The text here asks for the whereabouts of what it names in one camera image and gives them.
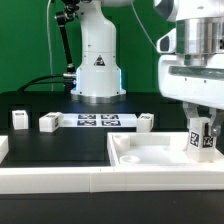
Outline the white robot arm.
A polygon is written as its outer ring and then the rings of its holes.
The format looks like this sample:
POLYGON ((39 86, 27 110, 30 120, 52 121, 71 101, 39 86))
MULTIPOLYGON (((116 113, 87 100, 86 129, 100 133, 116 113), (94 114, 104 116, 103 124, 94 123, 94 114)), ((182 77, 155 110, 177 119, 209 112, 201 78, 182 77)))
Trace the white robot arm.
MULTIPOLYGON (((72 94, 88 102, 108 102, 125 93, 116 65, 116 28, 101 9, 134 0, 81 0, 82 63, 72 94)), ((156 44, 159 89, 183 102, 186 117, 210 109, 209 134, 224 122, 224 0, 153 0, 155 11, 175 28, 156 44)))

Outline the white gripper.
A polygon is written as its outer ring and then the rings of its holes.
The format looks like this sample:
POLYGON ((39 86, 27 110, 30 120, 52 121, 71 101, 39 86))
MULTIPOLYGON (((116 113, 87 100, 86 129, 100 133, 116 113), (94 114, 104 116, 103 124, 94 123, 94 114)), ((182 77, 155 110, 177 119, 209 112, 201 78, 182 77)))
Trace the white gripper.
POLYGON ((187 120, 199 116, 198 105, 212 107, 209 110, 209 135, 218 137, 224 110, 224 54, 209 57, 206 67, 185 66, 183 62, 182 56, 160 57, 159 90, 164 97, 184 102, 183 110, 187 120))

